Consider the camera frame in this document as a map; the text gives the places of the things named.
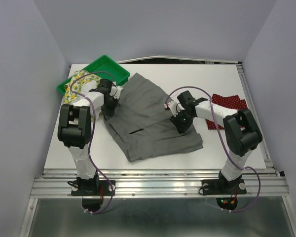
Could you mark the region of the grey skirt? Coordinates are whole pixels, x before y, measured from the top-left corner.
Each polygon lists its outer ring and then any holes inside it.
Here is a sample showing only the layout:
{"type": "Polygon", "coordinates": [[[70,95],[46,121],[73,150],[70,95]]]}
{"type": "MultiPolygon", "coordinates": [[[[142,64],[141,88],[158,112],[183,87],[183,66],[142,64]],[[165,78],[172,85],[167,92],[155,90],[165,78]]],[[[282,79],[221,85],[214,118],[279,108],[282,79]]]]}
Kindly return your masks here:
{"type": "Polygon", "coordinates": [[[164,109],[165,91],[134,74],[124,85],[112,116],[104,117],[106,129],[129,162],[191,153],[203,148],[194,126],[179,134],[164,109]]]}

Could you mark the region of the red polka dot skirt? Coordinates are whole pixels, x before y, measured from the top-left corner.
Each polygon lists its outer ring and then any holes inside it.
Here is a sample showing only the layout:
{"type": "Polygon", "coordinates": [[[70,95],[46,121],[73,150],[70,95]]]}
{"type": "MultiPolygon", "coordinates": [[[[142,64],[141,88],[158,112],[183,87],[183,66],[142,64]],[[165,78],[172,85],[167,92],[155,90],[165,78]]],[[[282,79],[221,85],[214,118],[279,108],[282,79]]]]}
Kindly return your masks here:
{"type": "Polygon", "coordinates": [[[212,101],[214,104],[223,106],[229,109],[241,110],[247,108],[245,99],[241,99],[238,95],[221,96],[218,94],[212,95],[212,101]]]}

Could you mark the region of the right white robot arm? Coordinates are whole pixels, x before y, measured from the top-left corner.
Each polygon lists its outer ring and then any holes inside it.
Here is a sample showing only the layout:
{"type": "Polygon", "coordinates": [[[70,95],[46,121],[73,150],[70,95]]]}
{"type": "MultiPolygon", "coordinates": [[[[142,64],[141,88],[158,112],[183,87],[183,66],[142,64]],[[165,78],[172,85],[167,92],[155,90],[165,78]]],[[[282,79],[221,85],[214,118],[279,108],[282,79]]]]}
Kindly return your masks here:
{"type": "Polygon", "coordinates": [[[224,134],[218,132],[218,136],[227,155],[225,165],[217,179],[201,182],[199,193],[203,196],[246,194],[242,172],[247,169],[248,157],[263,140],[252,112],[247,108],[235,110],[217,105],[212,98],[195,99],[188,90],[177,99],[177,102],[166,99],[164,108],[172,113],[170,121],[180,134],[187,132],[194,118],[210,120],[216,129],[224,128],[224,134]]]}

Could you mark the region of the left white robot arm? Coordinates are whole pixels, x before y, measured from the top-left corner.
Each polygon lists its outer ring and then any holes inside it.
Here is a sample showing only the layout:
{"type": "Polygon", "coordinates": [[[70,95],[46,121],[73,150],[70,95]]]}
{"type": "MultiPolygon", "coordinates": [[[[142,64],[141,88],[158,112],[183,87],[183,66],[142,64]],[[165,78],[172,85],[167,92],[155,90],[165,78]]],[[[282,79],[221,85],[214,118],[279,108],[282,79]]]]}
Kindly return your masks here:
{"type": "Polygon", "coordinates": [[[69,181],[72,194],[92,196],[103,193],[99,171],[90,157],[95,122],[100,113],[111,116],[118,105],[122,87],[109,79],[89,82],[73,94],[72,102],[60,108],[58,140],[71,153],[76,166],[76,180],[69,181]]]}

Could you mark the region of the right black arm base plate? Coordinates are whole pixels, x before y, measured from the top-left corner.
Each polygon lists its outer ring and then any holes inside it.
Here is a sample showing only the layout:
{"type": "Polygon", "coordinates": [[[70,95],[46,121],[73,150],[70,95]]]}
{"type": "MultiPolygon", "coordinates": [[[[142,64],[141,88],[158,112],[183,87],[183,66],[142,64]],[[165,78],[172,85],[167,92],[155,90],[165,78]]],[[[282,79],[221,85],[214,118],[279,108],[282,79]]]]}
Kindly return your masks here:
{"type": "Polygon", "coordinates": [[[222,179],[206,179],[201,181],[199,194],[203,196],[227,196],[232,194],[245,195],[247,193],[243,179],[223,181],[222,179]]]}

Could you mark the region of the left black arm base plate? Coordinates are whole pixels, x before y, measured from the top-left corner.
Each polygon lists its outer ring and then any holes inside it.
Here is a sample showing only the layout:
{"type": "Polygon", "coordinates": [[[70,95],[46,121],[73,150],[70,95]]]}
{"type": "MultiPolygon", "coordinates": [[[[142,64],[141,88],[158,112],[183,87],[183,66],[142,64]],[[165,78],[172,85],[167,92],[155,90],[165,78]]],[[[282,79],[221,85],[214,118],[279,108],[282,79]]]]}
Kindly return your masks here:
{"type": "Polygon", "coordinates": [[[115,195],[115,181],[111,180],[113,189],[107,180],[100,180],[98,188],[88,187],[88,188],[78,188],[77,180],[70,181],[71,186],[71,196],[73,197],[93,197],[93,196],[114,196],[115,195]]]}

